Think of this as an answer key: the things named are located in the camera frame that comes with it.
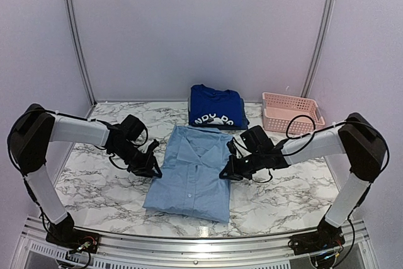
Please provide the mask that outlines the light blue shirt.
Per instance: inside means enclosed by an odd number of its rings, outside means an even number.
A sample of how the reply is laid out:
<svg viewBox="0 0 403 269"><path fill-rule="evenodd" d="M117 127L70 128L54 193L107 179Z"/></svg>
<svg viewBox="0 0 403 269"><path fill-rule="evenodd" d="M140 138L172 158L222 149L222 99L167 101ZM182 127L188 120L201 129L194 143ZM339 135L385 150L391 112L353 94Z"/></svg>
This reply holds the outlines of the light blue shirt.
<svg viewBox="0 0 403 269"><path fill-rule="evenodd" d="M143 207L214 222L230 219L230 181L221 179L232 136L218 129L175 126L162 177L151 181Z"/></svg>

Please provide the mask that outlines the royal blue printed t-shirt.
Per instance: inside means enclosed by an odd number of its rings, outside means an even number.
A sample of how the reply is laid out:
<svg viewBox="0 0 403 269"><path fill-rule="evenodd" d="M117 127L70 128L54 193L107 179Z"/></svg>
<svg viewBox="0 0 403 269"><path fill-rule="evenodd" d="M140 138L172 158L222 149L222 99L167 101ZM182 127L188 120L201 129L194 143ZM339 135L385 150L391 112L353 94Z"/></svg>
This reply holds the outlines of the royal blue printed t-shirt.
<svg viewBox="0 0 403 269"><path fill-rule="evenodd" d="M204 84L193 85L188 102L188 123L204 115L216 114L219 118L225 115L234 125L240 126L242 119L240 99L241 96L237 91L230 89L221 91Z"/></svg>

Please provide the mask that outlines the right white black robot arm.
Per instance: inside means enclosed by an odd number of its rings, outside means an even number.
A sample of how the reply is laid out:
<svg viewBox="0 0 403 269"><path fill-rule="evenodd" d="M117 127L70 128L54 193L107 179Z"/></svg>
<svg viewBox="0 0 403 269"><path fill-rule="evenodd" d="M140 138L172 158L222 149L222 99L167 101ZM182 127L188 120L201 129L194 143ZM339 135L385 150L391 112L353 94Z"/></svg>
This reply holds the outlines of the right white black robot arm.
<svg viewBox="0 0 403 269"><path fill-rule="evenodd" d="M262 169L287 169L323 158L331 173L344 173L337 180L338 194L316 230L293 235L289 246L295 254L329 249L344 244L342 226L350 222L372 184L390 161L390 150L383 135L361 114L353 112L345 120L298 136L287 136L274 144L262 127L241 134L241 143L232 139L230 156L219 177L223 180L251 180Z"/></svg>

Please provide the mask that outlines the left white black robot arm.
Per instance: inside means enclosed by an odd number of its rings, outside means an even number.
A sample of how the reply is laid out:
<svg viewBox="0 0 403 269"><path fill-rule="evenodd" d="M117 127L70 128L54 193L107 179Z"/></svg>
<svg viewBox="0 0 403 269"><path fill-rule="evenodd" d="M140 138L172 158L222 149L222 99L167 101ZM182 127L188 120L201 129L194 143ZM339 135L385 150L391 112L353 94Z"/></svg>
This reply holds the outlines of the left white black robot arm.
<svg viewBox="0 0 403 269"><path fill-rule="evenodd" d="M39 208L48 242L73 247L97 240L96 234L76 229L56 192L55 180L65 159L61 157L54 169L49 168L48 152L52 145L89 144L104 150L110 161L119 157L124 171L143 178L161 178L154 155L158 141L153 140L145 151L140 150L138 138L147 133L145 124L133 115L110 123L52 111L38 103L29 105L16 119L6 139L8 157Z"/></svg>

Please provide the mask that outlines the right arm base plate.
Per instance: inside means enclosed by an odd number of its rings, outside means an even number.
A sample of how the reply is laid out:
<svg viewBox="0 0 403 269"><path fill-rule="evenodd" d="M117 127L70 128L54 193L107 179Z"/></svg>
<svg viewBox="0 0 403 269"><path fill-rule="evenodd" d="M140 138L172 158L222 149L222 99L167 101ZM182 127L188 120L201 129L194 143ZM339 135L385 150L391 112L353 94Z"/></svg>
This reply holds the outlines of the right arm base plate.
<svg viewBox="0 0 403 269"><path fill-rule="evenodd" d="M343 233L335 235L333 238L321 236L319 232L308 232L294 234L291 236L288 247L294 252L294 255L306 253L315 253L335 247L341 247L345 244Z"/></svg>

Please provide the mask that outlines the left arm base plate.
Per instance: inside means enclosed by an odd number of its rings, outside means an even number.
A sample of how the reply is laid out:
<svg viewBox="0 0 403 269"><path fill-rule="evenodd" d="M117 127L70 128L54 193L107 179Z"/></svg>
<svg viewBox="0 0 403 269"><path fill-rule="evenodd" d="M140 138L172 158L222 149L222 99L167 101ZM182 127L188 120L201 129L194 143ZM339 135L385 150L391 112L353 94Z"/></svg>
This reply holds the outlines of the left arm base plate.
<svg viewBox="0 0 403 269"><path fill-rule="evenodd" d="M61 240L61 236L57 238L49 232L45 239L48 243L69 248L74 252L85 251L95 254L98 250L100 235L95 232L74 229L70 239Z"/></svg>

